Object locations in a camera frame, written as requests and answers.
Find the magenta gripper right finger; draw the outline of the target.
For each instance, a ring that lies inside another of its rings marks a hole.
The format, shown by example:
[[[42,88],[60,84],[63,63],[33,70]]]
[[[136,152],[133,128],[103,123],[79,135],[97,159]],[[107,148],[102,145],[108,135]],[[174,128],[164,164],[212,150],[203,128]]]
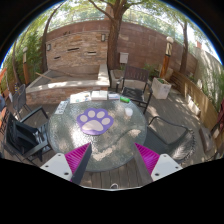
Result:
[[[135,144],[134,158],[143,185],[147,185],[182,169],[168,154],[157,154],[147,147]]]

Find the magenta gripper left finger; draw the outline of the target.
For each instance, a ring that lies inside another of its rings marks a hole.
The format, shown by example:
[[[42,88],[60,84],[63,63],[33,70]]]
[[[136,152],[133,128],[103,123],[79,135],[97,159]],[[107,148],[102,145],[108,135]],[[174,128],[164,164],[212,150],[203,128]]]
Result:
[[[87,143],[63,154],[57,153],[41,169],[79,185],[85,173],[92,153],[92,146]]]

